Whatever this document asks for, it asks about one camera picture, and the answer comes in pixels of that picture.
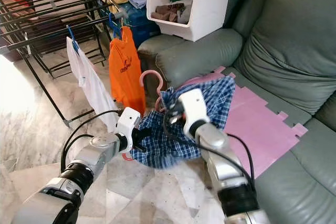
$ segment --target white cloth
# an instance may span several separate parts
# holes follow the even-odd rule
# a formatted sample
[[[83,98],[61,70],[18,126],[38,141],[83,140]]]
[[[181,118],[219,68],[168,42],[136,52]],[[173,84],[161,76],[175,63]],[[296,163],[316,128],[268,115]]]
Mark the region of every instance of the white cloth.
[[[92,67],[91,61],[85,56],[80,48],[78,54],[73,48],[72,39],[67,37],[67,53],[71,66],[71,71],[78,80],[89,104],[96,114],[107,110],[117,110],[111,95],[106,91],[104,84]],[[106,124],[108,132],[115,130],[118,121],[116,113],[107,113],[99,117]]]

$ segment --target orange t-shirt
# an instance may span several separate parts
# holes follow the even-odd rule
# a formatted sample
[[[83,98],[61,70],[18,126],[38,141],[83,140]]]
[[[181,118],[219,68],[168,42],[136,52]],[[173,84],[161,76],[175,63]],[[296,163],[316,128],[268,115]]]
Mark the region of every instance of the orange t-shirt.
[[[129,27],[122,27],[122,40],[110,43],[109,72],[112,96],[126,107],[143,115],[146,108],[144,88],[140,86],[141,67]]]

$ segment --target sofa backrest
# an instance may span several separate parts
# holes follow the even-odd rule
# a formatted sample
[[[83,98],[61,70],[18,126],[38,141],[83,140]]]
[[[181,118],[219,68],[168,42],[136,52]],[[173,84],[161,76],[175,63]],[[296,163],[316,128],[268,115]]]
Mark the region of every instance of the sofa backrest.
[[[336,0],[246,0],[234,28],[254,83],[311,114],[336,90]]]

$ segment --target pink hanger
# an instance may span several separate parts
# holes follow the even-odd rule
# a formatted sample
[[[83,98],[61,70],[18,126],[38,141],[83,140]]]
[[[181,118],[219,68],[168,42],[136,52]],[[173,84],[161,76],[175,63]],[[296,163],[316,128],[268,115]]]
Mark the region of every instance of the pink hanger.
[[[140,75],[140,86],[143,87],[143,78],[144,78],[147,74],[149,74],[149,73],[153,73],[153,74],[156,75],[156,77],[159,79],[159,86],[156,88],[156,93],[158,94],[159,97],[157,98],[157,100],[156,100],[156,102],[155,102],[155,110],[156,110],[156,111],[159,111],[159,110],[160,110],[160,109],[159,109],[159,102],[160,102],[160,100],[161,100],[160,91],[161,91],[161,89],[162,89],[162,87],[163,87],[163,79],[162,79],[161,75],[160,75],[157,71],[155,71],[155,70],[146,70],[146,71],[144,71],[144,72]]]

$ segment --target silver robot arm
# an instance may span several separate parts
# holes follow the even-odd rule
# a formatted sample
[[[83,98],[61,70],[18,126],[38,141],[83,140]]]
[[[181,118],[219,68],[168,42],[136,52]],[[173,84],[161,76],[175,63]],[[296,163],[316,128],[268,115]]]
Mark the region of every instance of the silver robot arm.
[[[64,172],[23,203],[12,224],[75,224],[84,195],[105,164],[132,148],[132,133],[139,120],[138,111],[125,108],[117,132],[93,137]]]
[[[231,150],[228,136],[210,123],[206,105],[200,89],[183,93],[170,112],[176,121],[181,110],[185,114],[184,134],[195,139],[197,144],[216,150],[229,157],[239,166],[241,163]],[[259,208],[256,192],[249,185],[244,174],[231,162],[209,151],[201,150],[207,163],[213,188],[222,204],[226,224],[269,224],[266,213]]]

